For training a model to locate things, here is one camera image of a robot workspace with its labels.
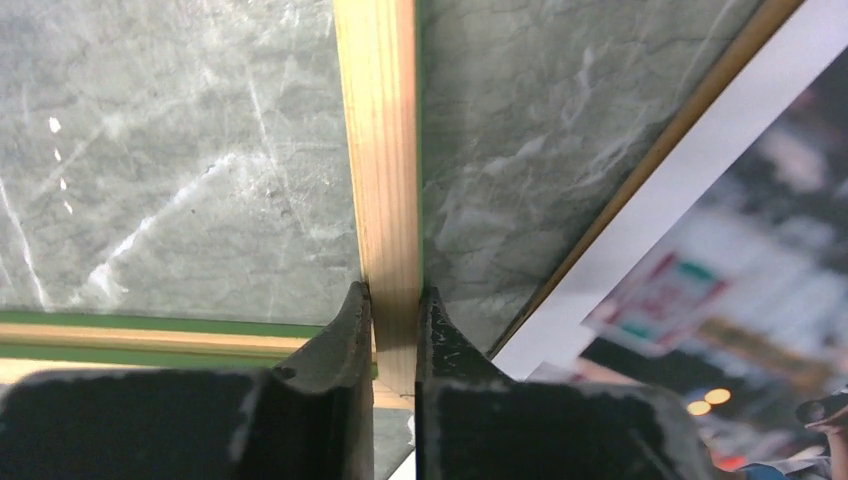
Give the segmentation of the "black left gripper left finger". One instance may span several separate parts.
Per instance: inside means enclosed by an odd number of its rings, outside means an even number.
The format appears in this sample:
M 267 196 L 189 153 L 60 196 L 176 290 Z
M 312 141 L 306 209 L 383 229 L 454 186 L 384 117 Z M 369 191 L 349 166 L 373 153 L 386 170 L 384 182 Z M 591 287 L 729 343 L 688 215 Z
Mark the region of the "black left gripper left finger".
M 1 398 L 5 479 L 370 479 L 371 306 L 272 367 L 47 370 Z

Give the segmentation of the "wooden picture frame green inlay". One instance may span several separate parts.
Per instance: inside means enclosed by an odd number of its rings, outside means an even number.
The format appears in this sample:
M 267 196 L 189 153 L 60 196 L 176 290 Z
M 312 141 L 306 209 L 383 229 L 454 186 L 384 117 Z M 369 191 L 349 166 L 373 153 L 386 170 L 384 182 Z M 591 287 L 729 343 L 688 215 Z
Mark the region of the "wooden picture frame green inlay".
M 366 282 L 412 403 L 421 287 L 410 1 L 5 1 L 1 305 L 57 339 L 162 318 L 318 325 Z

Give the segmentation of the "printed photo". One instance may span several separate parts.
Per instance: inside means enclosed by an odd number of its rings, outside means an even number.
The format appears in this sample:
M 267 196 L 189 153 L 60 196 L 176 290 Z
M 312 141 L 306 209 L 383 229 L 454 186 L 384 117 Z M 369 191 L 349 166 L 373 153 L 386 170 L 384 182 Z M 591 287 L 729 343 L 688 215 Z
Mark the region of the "printed photo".
M 672 390 L 723 473 L 846 473 L 845 2 L 797 8 L 493 362 Z

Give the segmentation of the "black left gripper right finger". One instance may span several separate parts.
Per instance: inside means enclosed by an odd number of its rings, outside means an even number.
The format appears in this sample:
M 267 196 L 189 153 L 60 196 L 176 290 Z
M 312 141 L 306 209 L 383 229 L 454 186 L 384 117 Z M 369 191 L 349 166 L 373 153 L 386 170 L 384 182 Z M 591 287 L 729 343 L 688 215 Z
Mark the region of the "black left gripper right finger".
M 712 479 L 676 396 L 651 386 L 510 378 L 421 298 L 415 381 L 421 479 Z

